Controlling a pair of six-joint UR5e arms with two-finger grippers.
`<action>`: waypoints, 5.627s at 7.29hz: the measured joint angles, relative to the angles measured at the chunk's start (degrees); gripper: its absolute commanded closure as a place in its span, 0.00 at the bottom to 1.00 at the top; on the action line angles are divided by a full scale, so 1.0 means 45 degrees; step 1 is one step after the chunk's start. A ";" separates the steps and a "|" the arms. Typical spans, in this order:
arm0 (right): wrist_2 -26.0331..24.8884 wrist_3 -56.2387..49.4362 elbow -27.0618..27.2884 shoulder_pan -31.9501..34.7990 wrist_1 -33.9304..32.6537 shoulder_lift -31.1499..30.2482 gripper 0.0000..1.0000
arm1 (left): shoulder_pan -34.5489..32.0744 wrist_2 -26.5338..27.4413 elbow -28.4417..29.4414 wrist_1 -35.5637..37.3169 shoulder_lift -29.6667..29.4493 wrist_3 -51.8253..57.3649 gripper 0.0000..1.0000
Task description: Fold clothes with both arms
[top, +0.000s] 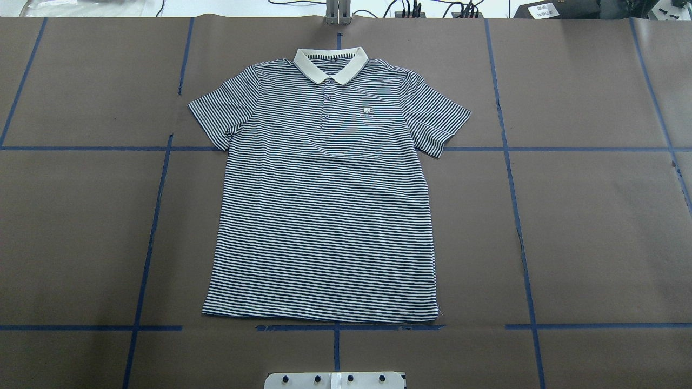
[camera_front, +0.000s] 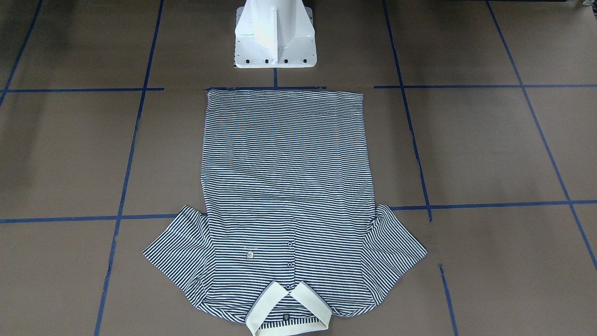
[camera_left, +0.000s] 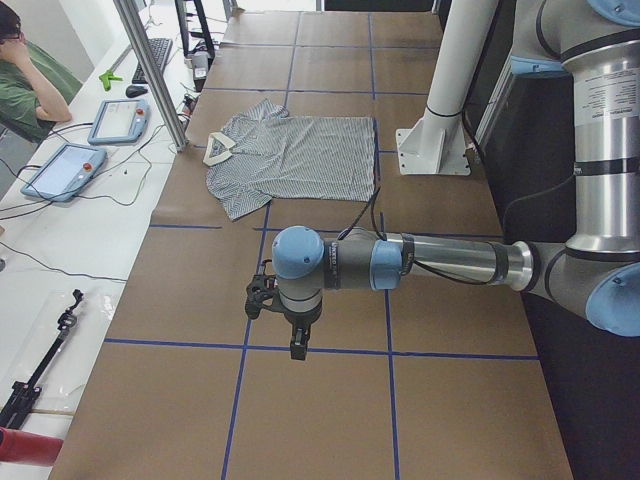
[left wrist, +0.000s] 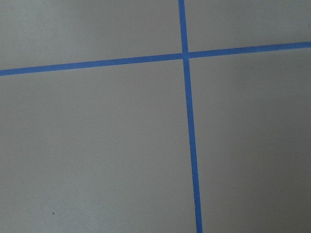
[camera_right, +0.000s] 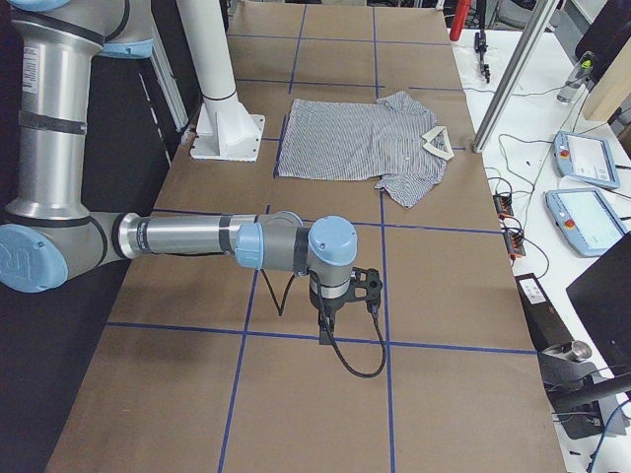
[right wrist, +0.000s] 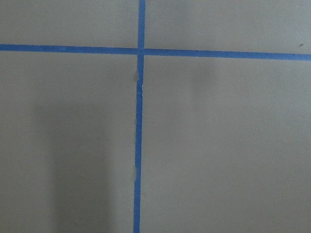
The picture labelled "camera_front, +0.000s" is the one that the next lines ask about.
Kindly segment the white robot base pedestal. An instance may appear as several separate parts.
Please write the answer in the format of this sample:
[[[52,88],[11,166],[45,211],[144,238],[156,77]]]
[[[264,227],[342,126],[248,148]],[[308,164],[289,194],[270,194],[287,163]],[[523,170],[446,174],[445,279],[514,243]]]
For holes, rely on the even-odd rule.
[[[315,67],[312,9],[302,0],[247,0],[236,10],[233,61],[241,69]]]

